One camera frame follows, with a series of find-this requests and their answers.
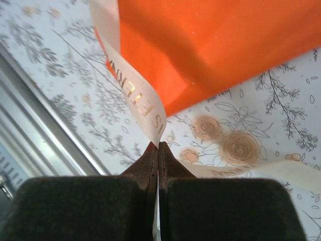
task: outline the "black branch print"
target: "black branch print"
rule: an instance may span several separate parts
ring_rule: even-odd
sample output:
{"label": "black branch print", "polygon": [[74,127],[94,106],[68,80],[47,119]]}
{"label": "black branch print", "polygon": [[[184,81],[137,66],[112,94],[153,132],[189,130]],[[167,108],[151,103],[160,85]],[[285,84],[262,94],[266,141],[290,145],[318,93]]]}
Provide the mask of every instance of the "black branch print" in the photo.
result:
{"label": "black branch print", "polygon": [[83,52],[83,57],[103,66],[105,66],[107,60],[106,55],[100,46],[98,48],[91,46],[90,49],[85,49]]}
{"label": "black branch print", "polygon": [[[288,64],[282,64],[278,69],[283,72],[295,71],[295,67]],[[256,90],[267,89],[271,93],[270,97],[264,101],[266,114],[271,114],[277,107],[281,107],[285,119],[282,120],[284,130],[288,138],[298,135],[296,143],[306,151],[312,151],[317,147],[318,137],[312,135],[306,128],[299,129],[301,123],[299,120],[305,120],[307,114],[302,108],[293,107],[290,103],[284,103],[287,99],[293,101],[300,95],[299,89],[287,89],[279,80],[279,77],[272,70],[260,74],[256,80]]]}
{"label": "black branch print", "polygon": [[317,61],[317,54],[318,54],[319,48],[313,49],[313,59],[316,62]]}
{"label": "black branch print", "polygon": [[321,241],[321,226],[319,225],[319,220],[321,219],[321,217],[311,217],[309,214],[307,214],[304,210],[302,210],[309,218],[312,222],[314,222],[314,224],[318,227],[319,232],[317,234],[317,236],[309,236],[308,237],[308,241]]}
{"label": "black branch print", "polygon": [[288,191],[288,193],[292,193],[293,188],[289,182],[281,182],[282,186]]}
{"label": "black branch print", "polygon": [[133,153],[130,153],[127,147],[123,144],[123,136],[117,135],[112,138],[108,129],[97,127],[97,124],[90,113],[82,113],[80,117],[84,125],[90,127],[88,131],[90,134],[107,143],[107,147],[104,150],[105,153],[108,153],[111,156],[119,155],[123,158],[120,161],[122,165],[131,165],[136,161],[134,156],[141,156],[141,150],[138,148],[138,143],[134,143],[132,148]]}
{"label": "black branch print", "polygon": [[[77,51],[71,46],[60,34],[55,32],[68,46],[68,53],[65,54],[65,64],[70,73],[77,74],[82,83],[87,87],[91,87],[95,84],[96,96],[98,100],[96,105],[100,112],[100,118],[103,122],[112,125],[113,123],[119,122],[119,114],[126,113],[126,102],[121,90],[112,83],[98,68],[96,68],[88,58]],[[80,60],[76,60],[75,54],[80,57]],[[100,74],[111,83],[115,88],[108,89],[106,84],[100,81],[97,77]]]}
{"label": "black branch print", "polygon": [[70,0],[71,5],[75,5],[76,3],[82,2],[83,4],[88,5],[88,0]]}
{"label": "black branch print", "polygon": [[82,19],[74,20],[72,23],[66,26],[65,32],[61,35],[71,34],[76,38],[84,38],[87,43],[98,42],[95,29],[92,23],[85,24]]}
{"label": "black branch print", "polygon": [[232,93],[231,93],[230,89],[228,89],[228,90],[223,91],[222,93],[219,93],[219,94],[207,99],[207,103],[210,103],[213,100],[216,100],[218,97],[224,96],[224,95],[230,95],[230,97],[232,98]]}
{"label": "black branch print", "polygon": [[7,35],[0,34],[0,44],[2,44],[6,49],[9,48],[8,39]]}
{"label": "black branch print", "polygon": [[64,55],[64,58],[65,66],[69,73],[76,73],[79,76],[81,83],[86,87],[91,88],[91,86],[94,84],[91,66],[89,66],[89,64],[82,58],[75,60],[70,48],[69,52]]}
{"label": "black branch print", "polygon": [[77,112],[75,111],[75,106],[70,103],[69,100],[65,99],[63,94],[57,94],[51,99],[51,102],[57,107],[59,112],[67,119],[69,126],[74,131],[77,130],[77,127],[74,125],[74,117]]}
{"label": "black branch print", "polygon": [[0,17],[2,17],[2,13],[5,10],[5,6],[11,5],[10,0],[0,0]]}
{"label": "black branch print", "polygon": [[64,66],[58,63],[56,53],[50,48],[44,46],[43,37],[36,32],[30,24],[24,24],[23,27],[14,20],[8,21],[10,34],[14,37],[19,46],[24,46],[26,54],[33,64],[46,62],[46,69],[52,76],[64,78],[68,73]]}

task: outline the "peach rose print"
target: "peach rose print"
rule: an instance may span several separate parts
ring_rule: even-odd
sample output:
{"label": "peach rose print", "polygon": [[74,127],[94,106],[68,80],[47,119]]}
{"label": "peach rose print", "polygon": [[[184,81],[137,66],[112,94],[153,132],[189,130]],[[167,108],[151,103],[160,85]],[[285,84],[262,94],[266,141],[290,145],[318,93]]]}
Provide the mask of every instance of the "peach rose print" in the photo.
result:
{"label": "peach rose print", "polygon": [[214,141],[222,137],[222,128],[218,122],[208,116],[200,116],[194,122],[193,134],[202,141]]}
{"label": "peach rose print", "polygon": [[249,133],[234,132],[220,146],[223,160],[233,165],[255,163],[260,153],[260,146]]}
{"label": "peach rose print", "polygon": [[173,131],[171,131],[171,134],[166,137],[166,142],[167,142],[168,146],[171,147],[173,144],[175,146],[180,146],[180,144],[175,142],[175,140],[176,140],[175,133]]}
{"label": "peach rose print", "polygon": [[193,148],[186,148],[180,153],[180,159],[187,163],[196,163],[199,161],[199,153]]}

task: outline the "cream satin ribbon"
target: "cream satin ribbon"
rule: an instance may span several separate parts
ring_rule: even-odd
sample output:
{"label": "cream satin ribbon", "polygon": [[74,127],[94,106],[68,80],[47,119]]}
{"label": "cream satin ribbon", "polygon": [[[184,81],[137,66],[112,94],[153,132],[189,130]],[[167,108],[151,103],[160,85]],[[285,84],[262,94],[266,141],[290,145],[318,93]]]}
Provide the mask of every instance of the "cream satin ribbon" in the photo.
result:
{"label": "cream satin ribbon", "polygon": [[[159,145],[166,127],[166,113],[153,87],[120,55],[119,10],[117,0],[89,0],[93,22],[99,32],[108,60],[117,75],[126,102],[139,127]],[[250,170],[284,179],[312,192],[321,193],[321,172],[295,161],[251,164],[237,167],[212,167],[182,164],[199,178],[229,177]]]}

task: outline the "orange paper bag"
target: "orange paper bag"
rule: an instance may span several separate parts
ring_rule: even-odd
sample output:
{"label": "orange paper bag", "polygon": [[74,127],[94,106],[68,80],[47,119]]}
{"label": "orange paper bag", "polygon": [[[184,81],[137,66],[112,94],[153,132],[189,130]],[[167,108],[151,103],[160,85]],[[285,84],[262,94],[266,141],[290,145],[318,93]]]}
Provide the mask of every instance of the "orange paper bag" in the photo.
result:
{"label": "orange paper bag", "polygon": [[[117,7],[99,1],[106,15]],[[119,28],[112,45],[156,90],[167,116],[321,45],[320,0],[116,3],[119,23],[105,26]]]}

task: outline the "floral wallpaper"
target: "floral wallpaper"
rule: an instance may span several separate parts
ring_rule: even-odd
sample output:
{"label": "floral wallpaper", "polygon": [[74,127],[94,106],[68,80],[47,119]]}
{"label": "floral wallpaper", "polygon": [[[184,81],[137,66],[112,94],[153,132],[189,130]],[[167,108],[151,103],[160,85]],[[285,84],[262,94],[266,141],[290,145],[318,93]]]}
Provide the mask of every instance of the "floral wallpaper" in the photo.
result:
{"label": "floral wallpaper", "polygon": [[[141,156],[149,141],[105,67],[87,0],[2,0],[0,43],[111,173]],[[288,159],[319,170],[319,76],[316,48],[169,117],[163,141],[178,159],[193,164]],[[242,176],[267,177],[255,171]],[[320,194],[279,181],[308,240],[321,240]]]}

